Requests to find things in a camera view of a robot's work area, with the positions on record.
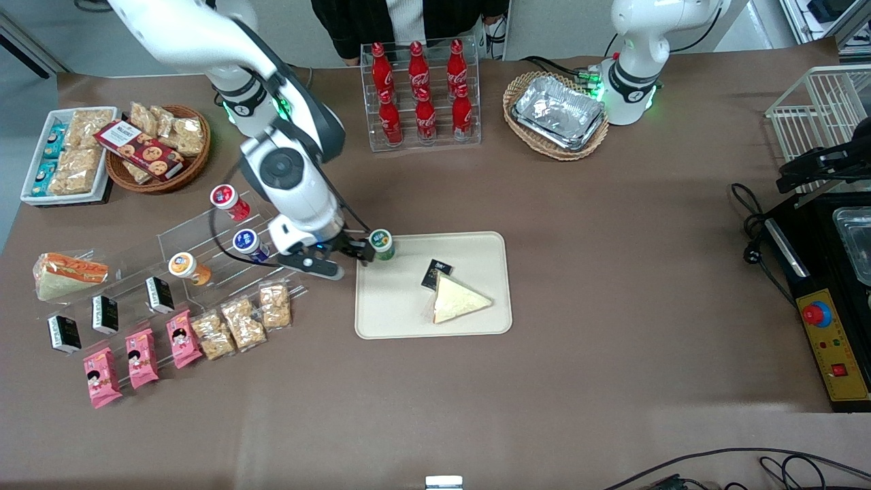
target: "white wire rack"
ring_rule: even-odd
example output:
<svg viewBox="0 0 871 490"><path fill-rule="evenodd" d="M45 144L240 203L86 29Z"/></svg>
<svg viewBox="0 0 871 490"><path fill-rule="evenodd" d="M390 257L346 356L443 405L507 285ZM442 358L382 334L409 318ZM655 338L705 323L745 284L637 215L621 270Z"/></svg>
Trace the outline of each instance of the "white wire rack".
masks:
<svg viewBox="0 0 871 490"><path fill-rule="evenodd" d="M846 143L868 114L862 100L871 103L871 65L818 66L808 70L766 111L774 126L785 161L807 151ZM796 189L813 192L826 182L818 180ZM871 190L871 181L842 184L832 192Z"/></svg>

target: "beige tray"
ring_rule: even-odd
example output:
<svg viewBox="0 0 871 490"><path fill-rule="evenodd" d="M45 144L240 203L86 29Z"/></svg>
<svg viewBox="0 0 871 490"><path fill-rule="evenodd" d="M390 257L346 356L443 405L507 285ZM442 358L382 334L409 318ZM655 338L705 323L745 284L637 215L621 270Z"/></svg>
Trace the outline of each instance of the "beige tray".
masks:
<svg viewBox="0 0 871 490"><path fill-rule="evenodd" d="M505 240L495 231L394 236L389 261L357 265L354 329L367 340L496 335L511 328ZM459 281L493 300L486 310L435 325L426 311L432 289L421 285L436 259L454 267Z"/></svg>

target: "white robotic arm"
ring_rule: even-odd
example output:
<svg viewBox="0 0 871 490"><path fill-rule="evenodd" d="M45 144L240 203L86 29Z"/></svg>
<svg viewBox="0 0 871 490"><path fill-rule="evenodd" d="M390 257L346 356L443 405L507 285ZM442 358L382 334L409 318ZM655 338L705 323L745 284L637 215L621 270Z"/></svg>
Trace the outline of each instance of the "white robotic arm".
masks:
<svg viewBox="0 0 871 490"><path fill-rule="evenodd" d="M709 24L730 2L614 0L611 21L624 41L619 58L602 62L602 102L608 121L623 126L641 118L670 54L666 33Z"/></svg>
<svg viewBox="0 0 871 490"><path fill-rule="evenodd" d="M338 279L341 268L326 260L331 250L372 260L371 247L344 233L339 200L320 170L320 164L341 153L345 130L246 24L246 2L233 0L235 9L242 12L233 18L202 0L109 3L158 61L180 70L204 71L225 99L228 93L237 98L233 102L236 113L256 115L243 119L243 133L253 137L241 146L240 168L252 187L280 213L269 224L273 244L283 254L279 263ZM168 31L167 25L185 28ZM289 117L273 108L274 100L289 105ZM317 248L321 254L308 248Z"/></svg>

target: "foil container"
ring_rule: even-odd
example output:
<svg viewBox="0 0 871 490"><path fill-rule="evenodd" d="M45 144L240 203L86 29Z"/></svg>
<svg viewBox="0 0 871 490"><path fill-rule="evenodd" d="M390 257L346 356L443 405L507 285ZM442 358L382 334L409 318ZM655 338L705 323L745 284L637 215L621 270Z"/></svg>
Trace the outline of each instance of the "foil container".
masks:
<svg viewBox="0 0 871 490"><path fill-rule="evenodd" d="M604 121L604 105L552 76L533 78L511 107L521 125L569 151L580 151Z"/></svg>

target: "coca-cola bottle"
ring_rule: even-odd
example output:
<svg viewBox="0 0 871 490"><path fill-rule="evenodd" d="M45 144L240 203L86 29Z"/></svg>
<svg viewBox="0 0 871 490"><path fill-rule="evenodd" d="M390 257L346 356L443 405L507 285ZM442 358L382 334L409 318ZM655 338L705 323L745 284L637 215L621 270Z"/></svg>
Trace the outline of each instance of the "coca-cola bottle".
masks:
<svg viewBox="0 0 871 490"><path fill-rule="evenodd" d="M378 117L381 118L381 129L384 130L384 136L387 137L387 146L399 146L402 144L402 128L399 124L399 111L393 105L393 100L390 98L390 93L387 91L379 92L378 99L381 101L381 107L378 109Z"/></svg>
<svg viewBox="0 0 871 490"><path fill-rule="evenodd" d="M423 46L419 41L411 43L411 61L408 62L408 79L411 81L411 94L420 100L421 89L429 90L429 66L423 57Z"/></svg>
<svg viewBox="0 0 871 490"><path fill-rule="evenodd" d="M472 103L469 102L469 87L466 84L456 88L453 113L454 140L468 141L472 136Z"/></svg>
<svg viewBox="0 0 871 490"><path fill-rule="evenodd" d="M429 101L429 87L419 89L417 97L417 138L421 144L429 146L436 142L436 109Z"/></svg>
<svg viewBox="0 0 871 490"><path fill-rule="evenodd" d="M375 82L375 91L378 92L378 98L381 98L382 92L387 92L390 95L390 100L395 102L393 68L390 67L390 62L384 56L384 44L372 44L372 56L375 57L375 61L372 64L372 79Z"/></svg>
<svg viewBox="0 0 871 490"><path fill-rule="evenodd" d="M450 42L450 58L448 59L448 99L454 100L456 88L466 83L466 58L463 57L463 41L454 39Z"/></svg>

